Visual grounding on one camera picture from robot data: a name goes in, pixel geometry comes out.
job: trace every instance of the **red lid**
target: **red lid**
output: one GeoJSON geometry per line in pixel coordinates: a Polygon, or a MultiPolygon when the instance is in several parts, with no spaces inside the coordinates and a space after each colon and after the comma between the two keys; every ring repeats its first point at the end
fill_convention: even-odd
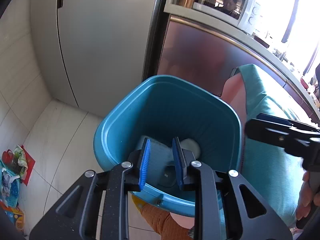
{"type": "Polygon", "coordinates": [[[9,154],[8,152],[5,152],[5,151],[4,151],[4,152],[2,153],[2,161],[3,161],[3,163],[6,164],[6,165],[8,165],[8,164],[11,162],[12,157],[13,157],[12,154],[9,154]]]}

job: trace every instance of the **gray refrigerator door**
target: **gray refrigerator door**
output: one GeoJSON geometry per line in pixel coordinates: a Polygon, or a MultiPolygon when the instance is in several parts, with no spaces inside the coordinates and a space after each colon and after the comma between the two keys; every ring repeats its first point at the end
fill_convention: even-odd
{"type": "Polygon", "coordinates": [[[57,0],[31,0],[31,32],[38,64],[51,95],[77,107],[60,52],[57,0]]]}
{"type": "Polygon", "coordinates": [[[105,116],[142,79],[155,0],[63,0],[60,45],[80,108],[105,116]]]}

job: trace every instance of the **microwave knob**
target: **microwave knob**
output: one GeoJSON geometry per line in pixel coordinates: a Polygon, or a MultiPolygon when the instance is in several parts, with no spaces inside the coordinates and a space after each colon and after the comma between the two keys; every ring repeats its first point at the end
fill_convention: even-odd
{"type": "Polygon", "coordinates": [[[248,22],[249,22],[249,24],[253,24],[254,23],[254,18],[253,17],[250,17],[249,19],[248,19],[248,22]]]}
{"type": "Polygon", "coordinates": [[[259,13],[259,9],[258,9],[257,7],[253,7],[252,13],[253,13],[254,15],[257,15],[257,14],[259,13]]]}

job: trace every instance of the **teal plastic basket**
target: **teal plastic basket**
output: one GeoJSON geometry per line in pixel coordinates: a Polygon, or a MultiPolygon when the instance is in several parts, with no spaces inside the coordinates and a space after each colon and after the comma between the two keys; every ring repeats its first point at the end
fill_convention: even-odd
{"type": "MultiPolygon", "coordinates": [[[[2,168],[6,168],[6,172],[9,173],[10,176],[16,176],[17,174],[15,174],[13,171],[9,170],[8,167],[0,160],[0,190],[2,191],[2,168]]],[[[18,195],[20,192],[20,181],[19,179],[15,179],[12,183],[17,183],[17,187],[18,187],[18,195]]],[[[18,203],[18,198],[10,195],[9,197],[6,197],[6,201],[8,203],[9,207],[15,208],[17,206],[18,203]]]]}
{"type": "MultiPolygon", "coordinates": [[[[105,171],[126,161],[142,135],[172,146],[178,136],[195,140],[199,160],[218,171],[237,169],[240,162],[241,126],[233,109],[216,96],[167,75],[145,80],[127,95],[101,122],[94,136],[94,153],[105,171]]],[[[147,183],[133,192],[144,201],[185,216],[194,216],[194,192],[178,186],[166,189],[148,184],[152,175],[152,147],[147,183]]]]}

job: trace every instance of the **tile floor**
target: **tile floor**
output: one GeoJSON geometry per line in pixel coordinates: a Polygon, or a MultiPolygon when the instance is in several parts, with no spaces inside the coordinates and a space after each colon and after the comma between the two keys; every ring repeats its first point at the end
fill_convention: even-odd
{"type": "MultiPolygon", "coordinates": [[[[36,121],[24,143],[36,164],[28,186],[22,184],[19,197],[26,216],[26,234],[83,172],[102,171],[92,147],[93,135],[101,121],[101,117],[56,100],[49,103],[36,121]]],[[[128,206],[130,240],[160,240],[131,197],[128,206]]]]}

